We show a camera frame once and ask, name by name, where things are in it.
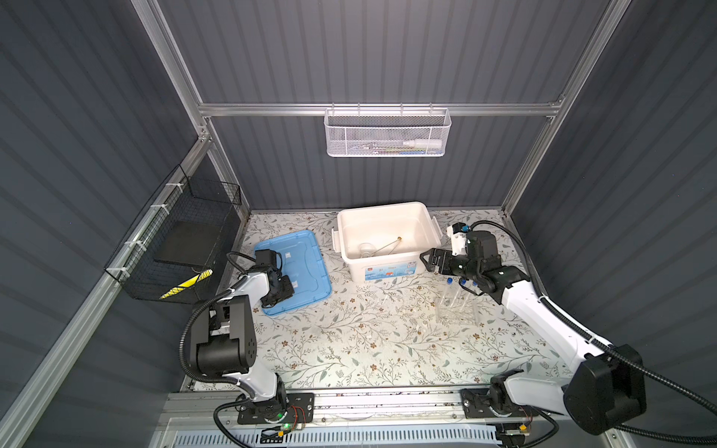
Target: gray wall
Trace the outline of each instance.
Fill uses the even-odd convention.
[[[548,102],[606,4],[160,1],[208,103]],[[455,118],[445,156],[380,160],[329,157],[319,119],[214,121],[253,209],[322,209],[500,205],[543,120]]]
[[[129,1],[0,2],[0,53],[4,414],[196,135]],[[27,446],[145,438],[184,317],[120,296]]]
[[[712,401],[715,23],[714,1],[634,0],[513,214],[551,298]],[[636,426],[714,433],[714,416],[647,387]]]

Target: floral tablecloth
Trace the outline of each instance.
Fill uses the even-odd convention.
[[[478,219],[503,223],[497,210],[430,214],[442,228]],[[325,300],[273,318],[259,308],[253,310],[258,356],[287,387],[486,383],[512,368],[545,376],[569,373],[544,340],[487,295],[477,299],[477,325],[438,323],[435,303],[445,284],[442,275],[425,272],[352,282],[341,254],[332,249],[332,227],[336,228],[336,213],[255,214],[242,244],[242,251],[250,254],[260,241],[309,229],[331,278],[333,293]],[[496,235],[503,263],[521,266],[510,238],[494,227],[485,229]],[[450,248],[445,235],[443,242]],[[198,383],[194,389],[232,387]]]

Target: blue plastic lid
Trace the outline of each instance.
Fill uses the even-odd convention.
[[[302,230],[288,235],[267,239],[254,250],[271,249],[282,257],[281,273],[288,275],[294,287],[294,295],[264,313],[273,316],[309,305],[331,295],[331,281],[323,263],[316,235],[311,230]]]

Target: yellow object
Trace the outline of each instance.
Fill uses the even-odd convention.
[[[159,298],[159,300],[166,299],[170,295],[178,294],[182,291],[184,291],[186,288],[194,286],[197,282],[201,282],[208,276],[212,275],[212,270],[207,269],[206,271],[203,271],[199,273],[198,275],[195,275],[194,277],[190,278],[189,280],[185,281],[184,283],[181,283],[179,286],[175,286],[169,291],[167,291],[162,297]]]

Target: blue label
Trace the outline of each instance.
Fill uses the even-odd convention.
[[[415,274],[416,263],[417,262],[405,262],[367,267],[366,280],[380,280],[382,278],[400,277],[402,275]]]

